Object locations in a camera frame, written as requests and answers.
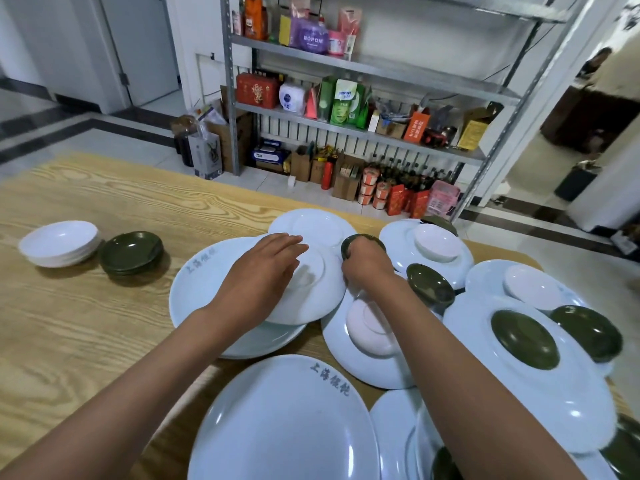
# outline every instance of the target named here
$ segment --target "shelf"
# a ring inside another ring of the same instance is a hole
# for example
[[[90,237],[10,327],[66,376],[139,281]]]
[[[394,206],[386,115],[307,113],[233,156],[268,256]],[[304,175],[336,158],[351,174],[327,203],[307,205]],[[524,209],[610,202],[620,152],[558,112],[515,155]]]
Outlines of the shelf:
[[[421,146],[419,144],[409,143],[403,139],[390,138],[378,133],[372,133],[364,131],[353,126],[336,126],[330,123],[324,123],[318,120],[310,120],[299,114],[295,114],[290,111],[285,111],[283,108],[265,109],[260,106],[252,106],[249,104],[236,103],[237,109],[242,109],[247,112],[254,112],[256,114],[262,114],[264,116],[270,116],[272,118],[280,118],[283,120],[293,121],[294,123],[300,123],[302,125],[311,126],[326,131],[333,131],[336,133],[355,136],[357,138],[363,138],[368,141],[374,141],[380,144],[388,144],[390,146],[396,146],[404,150],[412,152],[427,153],[438,157],[445,157],[457,161],[460,163],[467,163],[473,166],[480,166],[484,161],[484,153],[478,148],[473,152],[466,152],[464,150],[455,150],[453,148],[429,148],[427,146]]]
[[[470,79],[459,75],[448,74],[423,67],[404,64],[370,55],[359,55],[348,61],[341,57],[319,55],[305,52],[297,48],[286,47],[277,43],[254,40],[240,35],[231,35],[231,42],[244,45],[265,52],[286,55],[318,64],[340,67],[354,72],[375,75],[385,79],[398,80],[408,84],[416,84],[428,88],[452,91],[467,96],[473,96],[487,101],[496,101],[507,106],[516,105],[520,96],[499,84]]]
[[[453,5],[465,6],[496,15],[516,16],[523,20],[542,23],[567,23],[570,14],[567,10],[537,5],[517,0],[437,0]]]

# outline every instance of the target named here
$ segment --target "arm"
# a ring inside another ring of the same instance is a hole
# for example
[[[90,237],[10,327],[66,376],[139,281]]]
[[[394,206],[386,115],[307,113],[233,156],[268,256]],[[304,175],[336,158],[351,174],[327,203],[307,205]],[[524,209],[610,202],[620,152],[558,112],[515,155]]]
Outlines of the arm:
[[[286,234],[260,240],[236,261],[210,304],[11,462],[0,480],[123,478],[190,384],[273,311],[307,250],[301,240]]]
[[[584,480],[547,430],[394,273],[376,243],[357,238],[349,251],[343,272],[386,316],[465,480]]]

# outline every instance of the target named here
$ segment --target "table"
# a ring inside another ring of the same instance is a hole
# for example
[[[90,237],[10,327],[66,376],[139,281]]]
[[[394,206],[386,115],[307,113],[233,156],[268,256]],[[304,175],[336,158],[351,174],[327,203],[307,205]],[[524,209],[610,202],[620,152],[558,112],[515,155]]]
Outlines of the table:
[[[0,467],[100,389],[173,329],[168,295],[180,267],[215,242],[265,233],[281,213],[316,207],[96,155],[74,154],[0,185]],[[358,232],[385,223],[336,212]],[[87,220],[101,235],[149,230],[166,256],[148,276],[113,281],[93,257],[66,269],[32,266],[17,250],[36,227]],[[467,242],[476,262],[492,258],[540,267],[532,258]],[[333,359],[318,322],[277,354],[319,358],[347,376],[371,408],[384,391]],[[258,361],[218,360],[190,387],[156,432],[130,478],[185,478],[198,427],[213,398]],[[619,408],[628,408],[617,398]]]

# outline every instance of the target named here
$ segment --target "small green bowl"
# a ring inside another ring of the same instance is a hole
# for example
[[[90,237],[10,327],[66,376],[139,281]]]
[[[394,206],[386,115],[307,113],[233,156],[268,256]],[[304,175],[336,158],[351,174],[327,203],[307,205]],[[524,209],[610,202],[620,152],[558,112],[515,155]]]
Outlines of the small green bowl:
[[[366,237],[368,240],[370,241],[375,241],[378,243],[378,245],[382,248],[382,250],[384,252],[387,252],[387,248],[385,247],[385,245],[382,243],[382,241],[380,241],[377,237],[372,236],[371,234],[354,234],[354,235],[350,235],[348,236],[343,242],[342,245],[340,246],[340,252],[342,253],[342,260],[345,261],[349,256],[348,256],[348,251],[349,251],[349,246],[351,245],[351,243],[353,242],[353,240],[357,237],[363,235],[364,237]]]
[[[640,423],[624,414],[618,416],[616,435],[602,455],[620,480],[640,478]]]
[[[560,363],[560,352],[553,336],[525,314],[499,310],[491,318],[491,329],[511,355],[530,367],[551,371]]]
[[[551,312],[556,322],[596,363],[610,362],[622,352],[623,339],[608,318],[584,306],[560,306]]]
[[[100,266],[107,274],[129,275],[148,271],[162,256],[162,240],[151,232],[117,235],[100,249]]]
[[[406,278],[411,289],[432,311],[442,315],[456,299],[456,292],[436,270],[413,263],[406,268]]]
[[[431,480],[463,480],[463,476],[446,446],[440,448],[436,453],[436,458],[433,459]]]
[[[458,229],[456,229],[451,222],[440,216],[425,216],[420,219],[423,224],[436,224],[438,227],[448,230],[450,233],[458,236]]]

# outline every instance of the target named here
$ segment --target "metal shelving unit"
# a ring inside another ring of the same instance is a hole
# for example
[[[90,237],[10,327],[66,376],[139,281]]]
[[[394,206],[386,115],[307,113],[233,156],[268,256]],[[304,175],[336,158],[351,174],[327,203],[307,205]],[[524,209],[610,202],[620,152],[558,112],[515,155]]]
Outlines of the metal shelving unit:
[[[532,97],[535,95],[540,83],[548,74],[550,67],[556,62],[556,60],[562,55],[567,42],[573,37],[575,29],[583,19],[588,8],[593,4],[594,0],[578,0],[578,6],[571,12],[559,11],[550,5],[555,0],[548,0],[545,5],[536,5],[532,3],[508,1],[508,0],[434,0],[435,2],[444,2],[448,4],[457,5],[464,8],[471,8],[476,11],[482,11],[485,13],[492,13],[500,16],[512,16],[517,19],[523,20],[523,23],[533,22],[533,26],[527,37],[527,40],[517,56],[514,63],[511,65],[511,70],[505,78],[502,84],[494,84],[491,82],[485,82],[482,80],[470,79],[468,77],[460,77],[453,74],[447,74],[427,68],[418,66],[412,66],[411,64],[402,64],[372,56],[361,56],[354,58],[354,60],[347,61],[345,59],[330,57],[327,55],[317,55],[305,52],[303,50],[284,47],[275,43],[266,41],[252,40],[245,37],[232,34],[231,28],[231,16],[229,0],[220,0],[220,8],[222,13],[222,33],[223,44],[225,50],[225,74],[227,76],[227,90],[228,100],[230,101],[228,108],[228,117],[231,134],[236,135],[236,109],[242,109],[244,111],[254,112],[256,114],[263,114],[265,116],[271,116],[280,118],[283,120],[293,121],[295,123],[302,123],[310,127],[315,127],[322,130],[332,131],[339,134],[345,134],[348,136],[356,136],[382,144],[389,144],[399,148],[417,151],[428,152],[430,154],[444,156],[452,161],[458,163],[454,175],[457,177],[465,164],[470,164],[478,167],[475,177],[469,184],[464,196],[458,202],[458,206],[455,209],[452,221],[455,221],[460,216],[460,213],[468,206],[477,189],[478,184],[485,176],[491,163],[495,160],[496,156],[502,149],[508,136],[513,131],[517,122],[522,117],[524,109],[531,103]],[[515,92],[508,88],[508,84],[511,78],[518,69],[522,58],[530,48],[536,33],[540,29],[542,23],[558,23],[564,24],[564,30],[562,35],[556,41],[555,46],[551,49],[547,59],[541,65],[538,73],[533,78],[532,83],[522,96],[517,95]],[[395,81],[405,82],[409,84],[416,84],[425,88],[444,89],[455,91],[459,94],[482,98],[487,101],[495,101],[508,106],[514,106],[514,111],[510,119],[505,124],[504,129],[501,131],[496,142],[491,150],[484,155],[480,149],[475,152],[465,152],[462,150],[456,150],[454,148],[428,148],[425,146],[408,143],[404,140],[398,140],[395,138],[389,138],[364,130],[360,130],[354,127],[341,127],[324,123],[317,120],[309,120],[292,112],[284,111],[283,109],[264,109],[257,106],[239,104],[236,102],[235,81],[234,81],[234,69],[233,69],[233,56],[232,56],[232,44],[242,45],[250,47],[252,49],[254,60],[257,60],[257,51],[272,52],[296,59],[302,59],[311,61],[318,64],[324,64],[344,70],[348,70],[353,73],[362,73],[367,75],[373,75],[382,77],[385,79],[391,79]],[[232,152],[233,152],[233,170],[235,175],[240,174],[240,162],[237,153],[237,138],[231,138]]]

